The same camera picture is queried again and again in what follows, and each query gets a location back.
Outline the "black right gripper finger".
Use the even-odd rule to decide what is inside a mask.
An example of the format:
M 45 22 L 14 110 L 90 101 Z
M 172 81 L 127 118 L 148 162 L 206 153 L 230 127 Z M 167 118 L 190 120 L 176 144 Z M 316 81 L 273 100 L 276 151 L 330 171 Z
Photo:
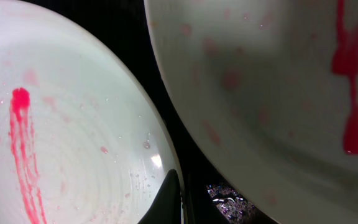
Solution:
M 180 224 L 181 190 L 176 170 L 168 171 L 154 201 L 139 224 Z

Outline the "yellow plate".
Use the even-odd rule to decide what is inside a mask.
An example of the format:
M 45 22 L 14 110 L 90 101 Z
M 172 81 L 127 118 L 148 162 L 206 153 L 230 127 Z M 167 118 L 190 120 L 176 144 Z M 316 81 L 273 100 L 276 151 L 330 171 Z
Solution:
M 139 223 L 181 170 L 154 104 L 87 30 L 0 1 L 0 223 Z

